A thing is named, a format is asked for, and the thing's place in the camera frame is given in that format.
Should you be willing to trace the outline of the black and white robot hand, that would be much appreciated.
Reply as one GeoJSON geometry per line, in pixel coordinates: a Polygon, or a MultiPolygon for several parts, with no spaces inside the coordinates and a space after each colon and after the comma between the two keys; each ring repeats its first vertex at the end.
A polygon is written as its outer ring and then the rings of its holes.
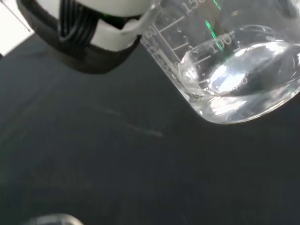
{"type": "Polygon", "coordinates": [[[158,0],[19,0],[26,22],[69,68],[105,74],[135,50],[158,0]]]}

